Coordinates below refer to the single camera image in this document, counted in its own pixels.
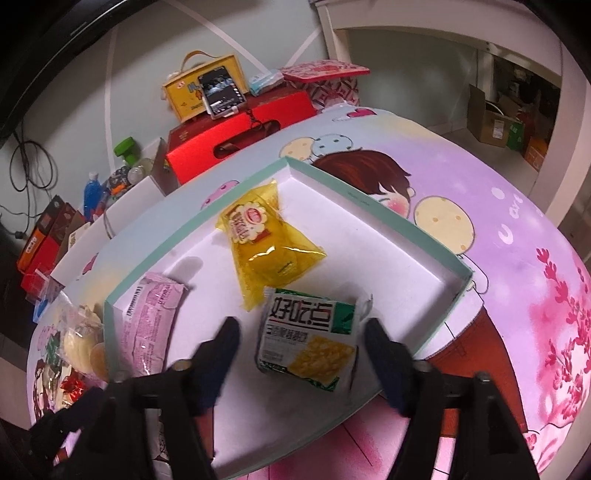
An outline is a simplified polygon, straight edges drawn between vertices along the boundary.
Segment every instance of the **electrical cable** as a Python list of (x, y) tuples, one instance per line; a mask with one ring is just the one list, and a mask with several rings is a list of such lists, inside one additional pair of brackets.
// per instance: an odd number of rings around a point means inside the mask
[[(22, 239), (25, 238), (28, 234), (29, 228), (31, 226), (31, 220), (34, 220), (35, 218), (37, 218), (38, 216), (40, 216), (40, 213), (35, 213), (34, 215), (31, 214), (31, 189), (37, 189), (40, 191), (44, 191), (47, 194), (47, 197), (51, 200), (51, 193), (50, 190), (52, 188), (54, 188), (57, 184), (57, 164), (55, 162), (55, 160), (52, 158), (52, 156), (49, 154), (49, 152), (46, 150), (45, 147), (43, 147), (43, 145), (41, 145), (39, 142), (34, 141), (34, 140), (25, 140), (25, 131), (24, 131), (24, 119), (21, 121), (21, 127), (20, 127), (20, 136), (19, 133), (17, 133), (17, 130), (14, 130), (12, 132), (12, 136), (14, 137), (14, 139), (17, 142), (17, 146), (14, 148), (12, 155), (10, 157), (10, 163), (8, 166), (8, 177), (10, 178), (10, 183), (12, 185), (12, 188), (18, 192), (18, 193), (22, 193), (22, 192), (26, 192), (27, 194), (27, 211), (26, 212), (18, 212), (15, 213), (13, 211), (11, 211), (10, 209), (8, 209), (7, 207), (5, 207), (4, 205), (0, 205), (0, 208), (2, 208), (3, 210), (5, 210), (6, 212), (8, 212), (11, 215), (25, 215), (27, 217), (27, 226), (25, 227), (25, 229), (23, 231), (10, 231), (9, 229), (7, 229), (0, 221), (0, 227), (2, 228), (2, 230), (4, 230), (6, 233), (8, 233), (9, 235), (14, 236), (17, 239)], [(27, 146), (32, 146), (35, 148), (35, 158), (31, 159), (29, 158), (29, 153), (27, 152)], [(49, 163), (49, 180), (45, 181), (41, 175), (41, 170), (40, 170), (40, 153), (43, 153), (43, 155), (45, 156), (45, 158), (47, 159), (47, 162)], [(13, 164), (15, 163), (15, 160), (17, 160), (17, 158), (19, 158), (20, 160), (20, 165), (22, 167), (24, 176), (25, 176), (25, 182), (23, 186), (17, 186), (14, 177), (13, 177)]]

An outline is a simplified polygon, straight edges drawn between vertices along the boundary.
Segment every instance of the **snack package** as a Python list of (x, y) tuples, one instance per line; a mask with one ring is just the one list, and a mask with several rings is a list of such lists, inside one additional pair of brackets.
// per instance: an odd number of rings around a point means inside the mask
[(60, 357), (81, 374), (94, 376), (90, 352), (103, 341), (100, 318), (87, 306), (72, 305), (63, 292), (55, 301), (59, 316)]
[(307, 380), (326, 391), (347, 389), (357, 356), (357, 306), (281, 288), (267, 289), (256, 365)]
[(133, 377), (158, 374), (185, 286), (157, 273), (139, 281), (124, 315), (122, 359)]
[(283, 74), (279, 70), (272, 69), (269, 72), (259, 73), (251, 77), (248, 80), (248, 86), (251, 93), (257, 97), (262, 93), (273, 90), (273, 88), (278, 87), (283, 82), (285, 82)]
[(250, 190), (230, 205), (220, 220), (232, 244), (247, 311), (263, 301), (266, 286), (285, 287), (326, 256), (283, 221), (275, 181)]

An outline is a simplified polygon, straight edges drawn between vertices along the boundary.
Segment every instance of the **white wall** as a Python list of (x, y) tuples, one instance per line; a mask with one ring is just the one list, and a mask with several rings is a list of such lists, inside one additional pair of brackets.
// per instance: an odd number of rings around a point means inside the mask
[(466, 118), (476, 50), (427, 35), (394, 30), (349, 30), (351, 60), (369, 67), (360, 77), (366, 106), (384, 108), (434, 127)]
[[(360, 79), (364, 104), (427, 127), (465, 118), (467, 84), (475, 81), (474, 49), (395, 31), (352, 31), (350, 37), (353, 61), (372, 69)], [(74, 59), (27, 113), (27, 137), (41, 142), (58, 166), (53, 193), (79, 207), (88, 172), (97, 171), (104, 180), (121, 165), (113, 145), (130, 135), (141, 145), (166, 139), (177, 120), (160, 99), (161, 84), (188, 51), (197, 49), (214, 55), (238, 49), (247, 76), (327, 56), (316, 10), (303, 1), (163, 0), (151, 5)], [(27, 197), (16, 193), (8, 178), (14, 146), (9, 141), (0, 150), (0, 204), (23, 212)], [(14, 177), (22, 184), (18, 164)], [(47, 196), (35, 196), (38, 212)], [(6, 228), (25, 228), (25, 217), (1, 213)]]
[[(292, 58), (302, 46), (301, 55)], [(142, 145), (168, 137), (178, 122), (160, 99), (160, 87), (179, 69), (187, 52), (221, 55), (236, 49), (247, 76), (283, 67), (290, 59), (326, 58), (316, 10), (293, 0), (160, 1), (79, 55), (47, 86), (25, 118), (27, 137), (42, 143), (58, 165), (54, 193), (79, 207), (88, 172), (97, 171), (105, 180), (121, 165), (113, 158), (113, 145), (130, 135)], [(26, 194), (16, 193), (8, 177), (14, 146), (10, 140), (0, 150), (0, 204), (23, 212)], [(22, 184), (22, 169), (16, 166), (15, 181)], [(36, 196), (39, 211), (47, 196)], [(25, 228), (25, 217), (0, 212), (9, 230)]]

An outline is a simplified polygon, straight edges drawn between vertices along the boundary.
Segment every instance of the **blue cartoon circle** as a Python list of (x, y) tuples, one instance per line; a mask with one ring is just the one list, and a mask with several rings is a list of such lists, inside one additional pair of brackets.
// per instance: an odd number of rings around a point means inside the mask
[(346, 152), (353, 148), (353, 141), (344, 135), (329, 134), (316, 138), (312, 143), (312, 153), (316, 157), (324, 157), (329, 153)]

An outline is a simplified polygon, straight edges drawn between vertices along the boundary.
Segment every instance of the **cartoon tablecloth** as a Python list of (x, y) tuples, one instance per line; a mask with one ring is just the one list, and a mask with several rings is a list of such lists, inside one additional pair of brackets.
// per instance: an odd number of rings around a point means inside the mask
[[(474, 271), (472, 288), (419, 356), (453, 374), (489, 371), (542, 471), (589, 392), (589, 275), (564, 236), (521, 192), (465, 150), (389, 112), (335, 106), (238, 152), (124, 230), (66, 292), (81, 304), (102, 304), (183, 224), (186, 213), (171, 206), (206, 208), (284, 155), (386, 204)], [(46, 356), (41, 324), (28, 364), (33, 420), (35, 368)], [(377, 397), (321, 439), (248, 479), (384, 479), (406, 425)], [(457, 417), (446, 415), (436, 479), (447, 477), (456, 425)]]

